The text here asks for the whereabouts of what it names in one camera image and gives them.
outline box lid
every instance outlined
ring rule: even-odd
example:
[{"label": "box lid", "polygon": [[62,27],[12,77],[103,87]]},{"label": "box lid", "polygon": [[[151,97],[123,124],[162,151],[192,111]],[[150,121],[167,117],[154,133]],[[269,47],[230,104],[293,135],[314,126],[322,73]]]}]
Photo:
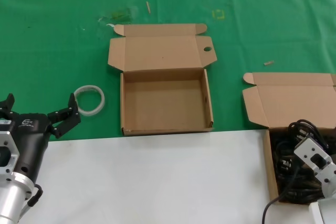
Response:
[{"label": "box lid", "polygon": [[275,128],[306,119],[336,127],[336,75],[329,73],[246,73],[255,87],[243,90],[251,122]]},{"label": "box lid", "polygon": [[217,60],[205,24],[115,25],[108,64],[122,71],[203,68]]}]

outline green backdrop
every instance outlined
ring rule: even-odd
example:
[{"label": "green backdrop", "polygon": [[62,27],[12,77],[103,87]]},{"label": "green backdrop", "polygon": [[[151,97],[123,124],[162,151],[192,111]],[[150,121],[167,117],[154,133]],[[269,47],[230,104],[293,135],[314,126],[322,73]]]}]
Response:
[{"label": "green backdrop", "polygon": [[[207,68],[216,131],[259,128],[247,119],[245,72],[336,66],[336,0],[0,0],[0,21],[0,99],[13,93],[14,111],[64,108],[87,84],[104,91],[104,109],[62,140],[121,136],[120,73],[107,65],[117,35],[106,24],[205,23],[218,57]],[[99,96],[79,103],[92,109]]]}]

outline white ring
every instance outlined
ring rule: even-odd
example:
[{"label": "white ring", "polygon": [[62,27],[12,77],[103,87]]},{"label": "white ring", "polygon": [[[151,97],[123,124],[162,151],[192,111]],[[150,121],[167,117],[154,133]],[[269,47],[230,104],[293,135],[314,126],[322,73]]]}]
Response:
[{"label": "white ring", "polygon": [[101,111],[101,109],[104,107],[105,105],[105,96],[104,96],[104,93],[103,91],[97,87],[97,86],[94,86],[94,85],[86,85],[86,86],[83,86],[83,87],[80,87],[78,88],[73,94],[75,95],[75,99],[77,101],[77,96],[80,94],[80,93],[83,93],[83,92],[86,92],[86,91],[96,91],[100,94],[101,96],[101,102],[100,104],[98,105],[98,107],[96,107],[94,110],[91,110],[91,111],[85,111],[85,110],[82,110],[79,105],[78,105],[78,111],[79,113],[81,113],[82,115],[85,115],[85,116],[92,116],[92,115],[95,115],[97,113],[99,113]]}]

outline white surface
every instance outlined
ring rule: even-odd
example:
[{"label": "white surface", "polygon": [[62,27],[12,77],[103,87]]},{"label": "white surface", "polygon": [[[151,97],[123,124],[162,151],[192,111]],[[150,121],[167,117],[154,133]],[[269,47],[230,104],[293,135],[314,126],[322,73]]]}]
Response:
[{"label": "white surface", "polygon": [[309,212],[313,216],[315,224],[323,224],[323,219],[321,216],[319,204],[317,202],[310,204]]},{"label": "white surface", "polygon": [[[51,142],[41,200],[21,224],[260,224],[269,201],[264,131]],[[310,224],[271,206],[267,224]]]}]

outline cardboard box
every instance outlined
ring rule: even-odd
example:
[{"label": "cardboard box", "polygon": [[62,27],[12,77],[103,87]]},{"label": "cardboard box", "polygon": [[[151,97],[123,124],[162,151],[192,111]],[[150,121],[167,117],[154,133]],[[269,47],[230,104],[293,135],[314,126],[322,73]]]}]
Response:
[{"label": "cardboard box", "polygon": [[278,197],[272,160],[273,132],[286,131],[290,123],[306,119],[325,134],[336,127],[336,74],[246,73],[244,80],[255,87],[243,90],[248,118],[268,127],[264,154],[270,199]]},{"label": "cardboard box", "polygon": [[121,74],[124,135],[208,132],[213,114],[205,66],[216,61],[205,24],[116,25],[108,64]]}]

